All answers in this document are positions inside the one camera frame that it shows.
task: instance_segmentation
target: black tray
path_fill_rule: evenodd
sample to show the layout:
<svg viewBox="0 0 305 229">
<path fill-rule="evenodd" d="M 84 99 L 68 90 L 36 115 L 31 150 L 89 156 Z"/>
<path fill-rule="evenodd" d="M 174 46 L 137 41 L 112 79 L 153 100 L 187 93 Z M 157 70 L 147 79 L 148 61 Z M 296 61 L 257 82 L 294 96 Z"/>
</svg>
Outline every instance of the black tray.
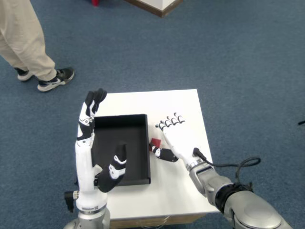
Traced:
<svg viewBox="0 0 305 229">
<path fill-rule="evenodd" d="M 118 185 L 150 184 L 147 115 L 105 116 L 94 120 L 94 162 L 107 166 L 113 159 L 116 145 L 124 141 L 127 143 L 126 174 Z"/>
</svg>

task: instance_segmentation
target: sneaker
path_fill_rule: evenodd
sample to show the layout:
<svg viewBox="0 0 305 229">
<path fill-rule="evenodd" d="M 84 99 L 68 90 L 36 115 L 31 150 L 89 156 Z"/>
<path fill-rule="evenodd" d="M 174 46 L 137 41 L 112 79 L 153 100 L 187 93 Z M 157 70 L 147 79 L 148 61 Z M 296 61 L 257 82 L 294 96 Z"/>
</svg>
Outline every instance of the sneaker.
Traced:
<svg viewBox="0 0 305 229">
<path fill-rule="evenodd" d="M 74 77 L 74 73 L 75 71 L 73 68 L 59 69 L 53 79 L 49 81 L 39 81 L 37 88 L 41 92 L 47 92 L 59 85 L 65 85 Z"/>
<path fill-rule="evenodd" d="M 20 81 L 27 81 L 33 76 L 33 74 L 30 73 L 30 71 L 24 71 L 21 70 L 20 68 L 15 68 L 15 70 L 18 72 L 17 78 Z"/>
</svg>

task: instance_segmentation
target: red object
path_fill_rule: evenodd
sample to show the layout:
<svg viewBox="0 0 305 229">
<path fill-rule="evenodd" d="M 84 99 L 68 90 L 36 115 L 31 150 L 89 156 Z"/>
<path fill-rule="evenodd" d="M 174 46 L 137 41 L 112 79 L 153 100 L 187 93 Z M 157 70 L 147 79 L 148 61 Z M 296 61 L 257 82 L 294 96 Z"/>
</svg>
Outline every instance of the red object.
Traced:
<svg viewBox="0 0 305 229">
<path fill-rule="evenodd" d="M 153 145 L 155 145 L 156 147 L 160 148 L 161 140 L 160 140 L 160 139 L 156 139 L 156 138 L 152 138 L 151 143 L 152 143 Z"/>
<path fill-rule="evenodd" d="M 93 6 L 98 6 L 100 3 L 100 0 L 92 0 L 92 5 Z"/>
</svg>

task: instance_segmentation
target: table top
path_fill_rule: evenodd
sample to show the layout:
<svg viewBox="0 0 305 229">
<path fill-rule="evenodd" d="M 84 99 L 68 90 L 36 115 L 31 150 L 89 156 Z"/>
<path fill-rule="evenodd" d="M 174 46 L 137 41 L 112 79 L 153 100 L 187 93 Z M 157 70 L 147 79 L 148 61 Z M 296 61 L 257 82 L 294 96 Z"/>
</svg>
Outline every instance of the table top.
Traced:
<svg viewBox="0 0 305 229">
<path fill-rule="evenodd" d="M 147 114 L 148 135 L 161 139 L 155 125 L 174 112 L 182 115 L 193 129 L 200 150 L 212 161 L 197 90 L 176 90 L 108 94 L 96 116 Z M 108 193 L 111 219 L 202 214 L 218 211 L 196 189 L 182 160 L 176 163 L 150 153 L 151 184 L 115 187 Z"/>
</svg>

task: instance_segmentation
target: black cable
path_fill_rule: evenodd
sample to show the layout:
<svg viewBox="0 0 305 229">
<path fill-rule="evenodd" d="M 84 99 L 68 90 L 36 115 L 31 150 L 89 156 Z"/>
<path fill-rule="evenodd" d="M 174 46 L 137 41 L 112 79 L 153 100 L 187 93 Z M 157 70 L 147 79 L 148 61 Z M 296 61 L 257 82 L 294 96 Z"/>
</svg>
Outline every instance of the black cable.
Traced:
<svg viewBox="0 0 305 229">
<path fill-rule="evenodd" d="M 198 148 L 194 148 L 193 154 L 195 156 L 200 157 L 204 162 L 206 162 L 209 165 L 214 166 L 214 167 L 237 167 L 236 172 L 235 172 L 235 179 L 236 179 L 235 184 L 236 185 L 240 185 L 241 184 L 240 183 L 240 179 L 239 179 L 239 173 L 240 173 L 241 168 L 243 168 L 243 167 L 250 167 L 250 166 L 256 166 L 259 163 L 261 163 L 260 157 L 254 156 L 254 157 L 247 158 L 246 160 L 242 161 L 240 164 L 214 164 L 214 163 L 209 162 L 206 159 L 206 157 L 203 155 L 203 153 L 200 152 L 200 150 Z M 252 183 L 251 182 L 249 183 L 248 188 L 252 189 Z"/>
</svg>

